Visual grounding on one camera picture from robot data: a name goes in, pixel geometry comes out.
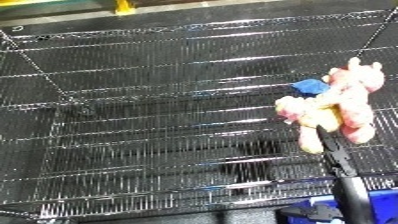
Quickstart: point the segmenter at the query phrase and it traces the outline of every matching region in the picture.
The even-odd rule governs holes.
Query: wire shelf
[[[0,45],[0,208],[40,219],[271,206],[330,193],[273,103],[344,65],[388,11],[8,36]],[[364,63],[378,134],[351,154],[396,186],[397,21]]]

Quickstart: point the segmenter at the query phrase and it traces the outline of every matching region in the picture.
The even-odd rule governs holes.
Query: blue fabric
[[[328,84],[317,79],[306,79],[296,82],[292,84],[292,87],[303,96],[316,96],[330,89]]]

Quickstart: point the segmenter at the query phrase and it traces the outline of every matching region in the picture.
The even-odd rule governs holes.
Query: wire mesh
[[[322,158],[299,150],[273,103],[344,65],[388,13],[3,33],[2,207],[139,216],[330,193]],[[388,80],[371,96],[378,134],[346,143],[370,190],[396,186],[396,22],[363,55]]]

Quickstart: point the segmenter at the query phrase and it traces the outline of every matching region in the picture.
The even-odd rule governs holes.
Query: pink stuffed animal
[[[325,93],[307,99],[286,96],[275,102],[278,115],[301,125],[301,149],[312,154],[323,151],[317,125],[328,132],[341,128],[343,135],[355,144],[374,137],[374,114],[368,96],[384,84],[381,68],[378,62],[361,66],[358,58],[351,58],[346,68],[333,68],[322,78],[330,85]]]
[[[360,65],[351,58],[346,69],[332,68],[323,80],[337,92],[337,104],[343,119],[342,132],[355,144],[368,142],[375,135],[374,114],[368,104],[369,93],[379,90],[385,81],[382,65]]]

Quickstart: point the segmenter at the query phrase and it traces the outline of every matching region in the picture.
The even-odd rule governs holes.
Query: plush toy ear
[[[332,68],[329,70],[329,75],[333,75],[334,73],[338,72],[339,69],[338,68]]]
[[[373,62],[373,64],[372,64],[372,68],[374,68],[376,70],[381,70],[382,67],[383,66],[379,62]]]
[[[355,69],[355,67],[358,67],[361,63],[361,60],[357,57],[353,57],[348,61],[348,70]]]

